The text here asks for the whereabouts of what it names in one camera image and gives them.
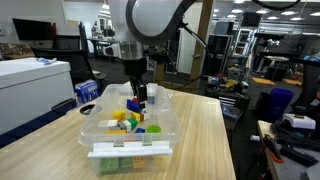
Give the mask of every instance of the blue block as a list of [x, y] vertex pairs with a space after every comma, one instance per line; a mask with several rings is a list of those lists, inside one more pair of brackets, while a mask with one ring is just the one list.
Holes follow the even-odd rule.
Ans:
[[130, 111], [136, 112], [136, 113], [141, 112], [139, 104], [131, 101], [130, 99], [127, 99], [127, 109], [129, 109]]
[[146, 132], [145, 129], [138, 128], [138, 129], [136, 130], [136, 132], [134, 132], [134, 133], [145, 133], [145, 132]]

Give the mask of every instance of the white desk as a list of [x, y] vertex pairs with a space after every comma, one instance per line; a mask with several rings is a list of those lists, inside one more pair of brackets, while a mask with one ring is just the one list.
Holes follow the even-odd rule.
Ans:
[[44, 65], [36, 58], [0, 62], [0, 135], [74, 97], [67, 62]]
[[289, 58], [285, 58], [285, 57], [277, 57], [277, 56], [265, 56], [261, 59], [261, 62], [259, 64], [259, 67], [258, 67], [258, 70], [257, 72], [262, 72], [262, 66], [263, 66], [263, 63], [264, 63], [264, 60], [267, 59], [267, 60], [270, 60], [272, 61], [271, 65], [273, 65], [275, 63], [275, 61], [278, 61], [278, 62], [284, 62], [284, 61], [289, 61]]

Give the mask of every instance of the clear plastic bin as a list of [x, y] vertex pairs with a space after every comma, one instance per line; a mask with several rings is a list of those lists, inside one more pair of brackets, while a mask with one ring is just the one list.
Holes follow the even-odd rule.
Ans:
[[[181, 137], [181, 126], [168, 98], [160, 86], [148, 86], [148, 95], [154, 97], [146, 102], [144, 110], [149, 119], [139, 122], [126, 134], [106, 134], [107, 127], [101, 122], [112, 120], [114, 110], [126, 110], [126, 119], [131, 111], [126, 108], [127, 99], [133, 98], [131, 86], [109, 85], [79, 133], [79, 143], [89, 148], [88, 158], [97, 175], [166, 170], [171, 162], [175, 144]], [[160, 133], [135, 133], [137, 128], [150, 125], [161, 127]]]

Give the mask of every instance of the plastic storage bin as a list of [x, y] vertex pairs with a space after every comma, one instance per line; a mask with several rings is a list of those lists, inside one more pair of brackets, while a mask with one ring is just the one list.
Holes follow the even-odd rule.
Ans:
[[[109, 85], [97, 100], [79, 133], [79, 143], [88, 147], [88, 158], [97, 175], [166, 170], [175, 144], [181, 137], [181, 126], [166, 90], [148, 86], [154, 97], [146, 103], [144, 112], [150, 117], [125, 134], [106, 134], [105, 120], [112, 120], [114, 110], [126, 110], [127, 99], [133, 98], [131, 86]], [[137, 128], [159, 126], [158, 133], [135, 133]]]
[[290, 90], [273, 88], [270, 93], [270, 102], [265, 114], [265, 120], [271, 123], [279, 120], [293, 96], [294, 93]]

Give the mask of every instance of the yellow block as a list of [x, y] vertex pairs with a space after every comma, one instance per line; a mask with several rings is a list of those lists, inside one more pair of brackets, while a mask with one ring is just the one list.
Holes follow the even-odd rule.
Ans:
[[125, 134], [126, 130], [108, 130], [106, 134]]
[[132, 160], [133, 160], [133, 168], [134, 169], [144, 168], [144, 157], [143, 156], [133, 157]]
[[262, 79], [262, 78], [252, 78], [254, 82], [261, 83], [261, 84], [270, 84], [270, 85], [276, 85], [274, 82], [268, 80], [268, 79]]
[[161, 166], [163, 169], [168, 169], [170, 160], [168, 156], [162, 155], [162, 156], [153, 156], [153, 160], [156, 164]]
[[143, 113], [131, 112], [131, 118], [135, 119], [138, 122], [141, 122], [144, 120], [144, 115]]
[[115, 111], [113, 111], [112, 118], [116, 119], [118, 121], [123, 121], [126, 118], [126, 111], [125, 110], [115, 110]]

